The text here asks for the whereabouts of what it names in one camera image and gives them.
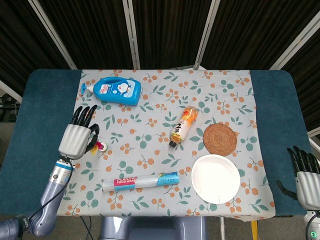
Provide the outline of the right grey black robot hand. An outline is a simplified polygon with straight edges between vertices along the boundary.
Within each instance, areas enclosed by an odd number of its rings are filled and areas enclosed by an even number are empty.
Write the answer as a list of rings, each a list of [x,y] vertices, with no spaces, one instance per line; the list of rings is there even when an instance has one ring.
[[[296,192],[284,187],[280,180],[276,184],[280,191],[299,202],[307,211],[320,209],[320,162],[312,153],[306,153],[297,146],[288,148],[295,176]]]

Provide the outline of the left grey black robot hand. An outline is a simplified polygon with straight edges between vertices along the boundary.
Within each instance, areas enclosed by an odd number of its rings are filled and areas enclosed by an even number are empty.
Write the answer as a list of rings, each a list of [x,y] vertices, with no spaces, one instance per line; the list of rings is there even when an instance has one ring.
[[[58,151],[62,159],[78,160],[92,150],[100,133],[98,124],[89,126],[97,105],[78,107],[73,113],[70,124],[67,125]]]

